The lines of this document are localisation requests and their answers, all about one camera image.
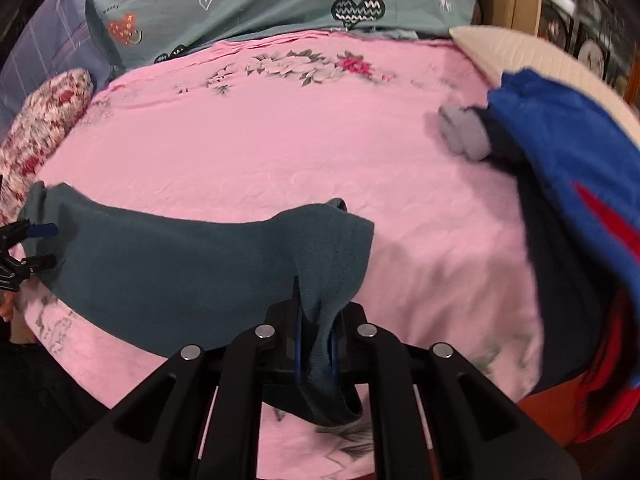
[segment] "pink bedsheet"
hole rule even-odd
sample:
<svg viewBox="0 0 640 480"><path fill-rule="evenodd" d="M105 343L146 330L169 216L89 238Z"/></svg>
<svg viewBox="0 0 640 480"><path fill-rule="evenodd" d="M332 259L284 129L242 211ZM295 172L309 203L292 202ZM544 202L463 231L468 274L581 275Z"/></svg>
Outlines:
<svg viewBox="0 0 640 480"><path fill-rule="evenodd" d="M516 183L452 156L436 121L440 105L484 104L487 89L447 41L303 32L220 42L117 79L40 177L106 205L215 222L340 196L375 222L355 298L369 320L413 345L452 343L519 400L538 379L542 326ZM36 280L20 307L107 406L164 361ZM260 478L355 478L373 471L371 451L366 417L326 430L262 411Z"/></svg>

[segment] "gray sock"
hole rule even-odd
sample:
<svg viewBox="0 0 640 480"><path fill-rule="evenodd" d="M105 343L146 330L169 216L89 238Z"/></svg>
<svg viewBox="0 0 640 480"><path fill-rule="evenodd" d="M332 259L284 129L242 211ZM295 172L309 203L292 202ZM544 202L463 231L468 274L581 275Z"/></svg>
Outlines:
<svg viewBox="0 0 640 480"><path fill-rule="evenodd" d="M478 161L491 153L489 137L478 114L471 108L441 106L438 110L440 131L454 153Z"/></svg>

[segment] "red floral cushion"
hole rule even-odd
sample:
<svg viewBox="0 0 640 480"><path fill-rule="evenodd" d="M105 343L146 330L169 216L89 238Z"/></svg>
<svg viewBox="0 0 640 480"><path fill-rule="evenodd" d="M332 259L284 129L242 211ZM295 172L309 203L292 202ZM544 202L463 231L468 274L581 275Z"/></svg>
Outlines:
<svg viewBox="0 0 640 480"><path fill-rule="evenodd" d="M84 114L94 86L76 68L29 95L0 146L0 221L15 222L38 171Z"/></svg>

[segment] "cream pillow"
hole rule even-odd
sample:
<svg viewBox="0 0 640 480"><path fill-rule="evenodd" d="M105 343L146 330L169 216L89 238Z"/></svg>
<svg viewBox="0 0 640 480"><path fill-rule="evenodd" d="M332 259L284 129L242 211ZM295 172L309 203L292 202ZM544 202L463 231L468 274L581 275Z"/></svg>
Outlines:
<svg viewBox="0 0 640 480"><path fill-rule="evenodd" d="M505 70L518 72L532 68L540 75L560 81L593 99L640 147L640 122L631 108L587 67L554 44L509 28L465 25L449 32L460 50L493 86L500 86Z"/></svg>

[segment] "blue jacket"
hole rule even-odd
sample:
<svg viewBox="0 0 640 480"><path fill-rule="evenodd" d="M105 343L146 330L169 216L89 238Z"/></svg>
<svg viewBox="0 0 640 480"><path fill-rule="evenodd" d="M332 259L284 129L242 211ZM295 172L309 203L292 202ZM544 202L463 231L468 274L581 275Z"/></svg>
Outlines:
<svg viewBox="0 0 640 480"><path fill-rule="evenodd" d="M488 100L566 224L626 284L638 322L638 148L594 101L531 70L505 73ZM640 367L632 386L640 386Z"/></svg>

